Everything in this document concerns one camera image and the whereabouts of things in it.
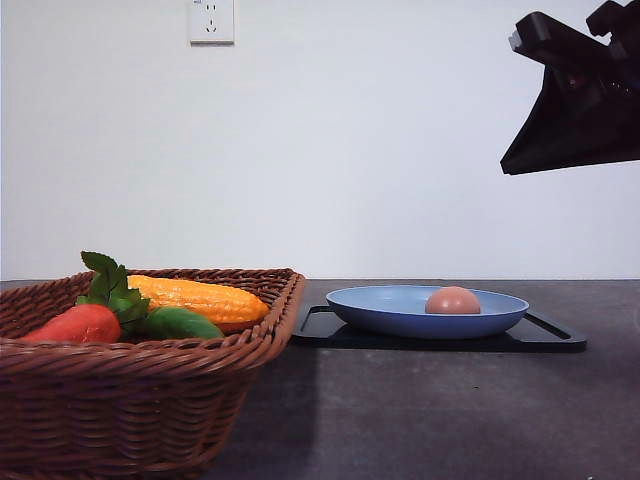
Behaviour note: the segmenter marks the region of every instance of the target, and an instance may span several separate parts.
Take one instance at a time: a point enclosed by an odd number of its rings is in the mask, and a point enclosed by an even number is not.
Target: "wall socket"
[[[190,0],[192,45],[232,45],[234,23],[234,0]]]

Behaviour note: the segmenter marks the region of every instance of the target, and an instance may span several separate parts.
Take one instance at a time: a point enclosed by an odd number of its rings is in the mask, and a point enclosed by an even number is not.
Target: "blue bowl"
[[[518,323],[529,304],[501,293],[471,290],[480,301],[480,313],[451,315],[425,313],[427,299],[442,287],[380,285],[335,290],[327,303],[353,327],[412,338],[469,339],[502,333]]]

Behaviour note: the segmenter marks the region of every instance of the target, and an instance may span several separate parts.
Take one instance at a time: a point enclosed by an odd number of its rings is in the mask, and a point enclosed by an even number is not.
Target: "black plastic tray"
[[[532,311],[499,335],[472,340],[431,340],[381,335],[351,327],[328,305],[301,308],[291,341],[325,348],[459,352],[577,353],[587,346],[587,339],[580,332]]]

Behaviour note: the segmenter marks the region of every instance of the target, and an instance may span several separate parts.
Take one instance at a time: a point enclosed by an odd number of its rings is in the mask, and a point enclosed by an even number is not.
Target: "corn cob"
[[[249,328],[269,312],[257,296],[236,287],[146,275],[129,275],[128,283],[150,299],[149,310],[183,307],[203,315],[225,334]]]

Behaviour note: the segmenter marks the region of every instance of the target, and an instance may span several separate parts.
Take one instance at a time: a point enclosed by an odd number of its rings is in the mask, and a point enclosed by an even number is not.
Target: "egg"
[[[453,315],[480,313],[480,301],[466,288],[442,287],[429,296],[425,312]]]

